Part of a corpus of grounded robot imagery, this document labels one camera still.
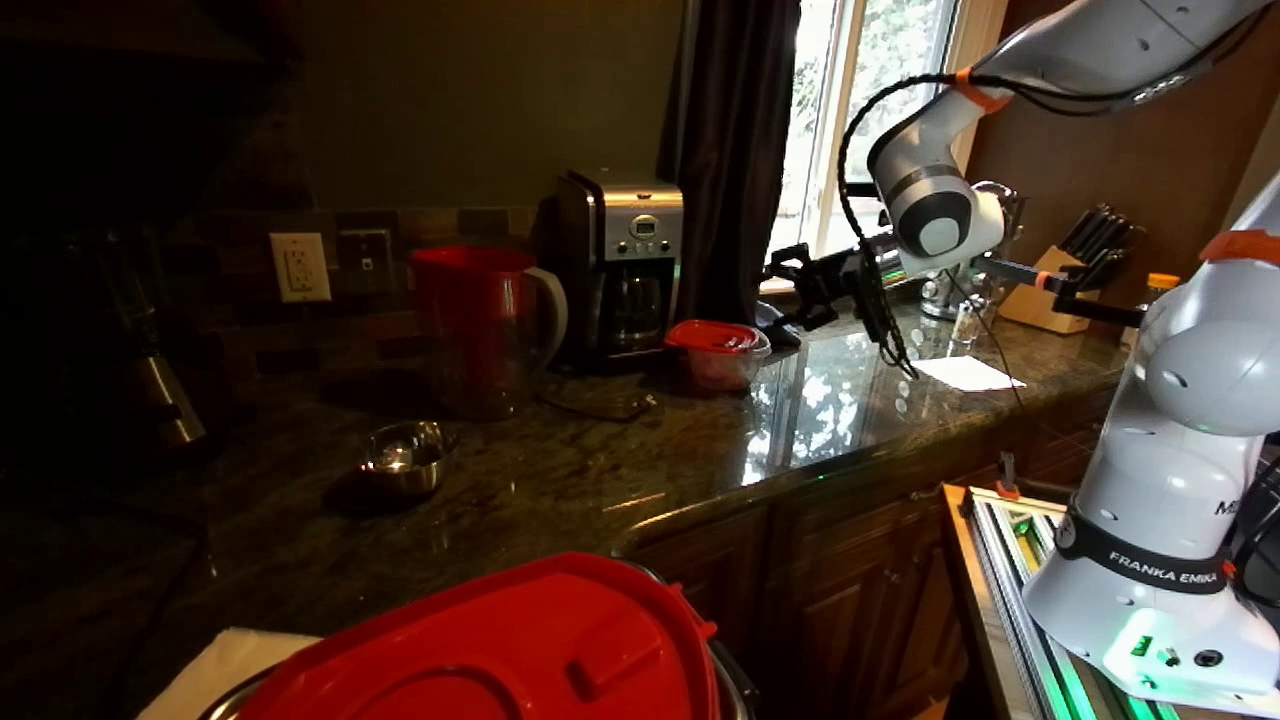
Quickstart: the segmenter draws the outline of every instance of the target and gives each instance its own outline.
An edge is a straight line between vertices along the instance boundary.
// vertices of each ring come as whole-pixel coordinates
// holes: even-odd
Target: coffee maker
[[[676,320],[682,196],[649,173],[565,173],[540,264],[566,291],[565,359],[616,368],[664,352]]]

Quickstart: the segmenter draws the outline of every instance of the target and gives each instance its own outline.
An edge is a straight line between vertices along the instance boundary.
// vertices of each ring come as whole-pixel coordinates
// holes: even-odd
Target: dark curtain
[[[785,179],[799,0],[687,0],[678,318],[752,320]]]

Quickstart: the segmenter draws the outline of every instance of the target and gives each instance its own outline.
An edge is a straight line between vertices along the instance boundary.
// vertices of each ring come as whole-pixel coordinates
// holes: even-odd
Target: granite countertop
[[[846,484],[867,458],[908,462],[1021,410],[1108,392],[1119,368],[1092,334],[913,318],[904,336],[917,359],[971,352],[1022,387],[913,382],[835,320],[742,396],[678,396],[664,372],[560,375],[510,422],[446,426],[444,484],[414,506],[348,493],[360,441],[413,418],[413,392],[287,392],[212,462],[121,489],[102,514],[5,514],[5,541],[29,552],[5,565],[0,648],[29,663],[0,691],[61,684],[41,697],[46,717],[132,717],[226,624],[336,632],[547,552],[625,552],[660,523]]]

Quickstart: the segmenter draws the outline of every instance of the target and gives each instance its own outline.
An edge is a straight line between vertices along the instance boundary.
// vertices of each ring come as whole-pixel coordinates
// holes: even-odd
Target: red mug
[[[428,387],[450,418],[510,418],[565,343],[565,286],[515,248],[414,248]]]

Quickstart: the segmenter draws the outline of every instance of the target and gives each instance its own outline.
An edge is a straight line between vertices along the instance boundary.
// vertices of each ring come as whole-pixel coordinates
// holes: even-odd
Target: cabinet door
[[[781,514],[774,527],[764,717],[895,720],[950,687],[963,643],[934,506],[815,506]]]
[[[678,585],[687,605],[714,622],[723,648],[752,673],[764,509],[732,514],[676,537],[641,541],[629,561]]]

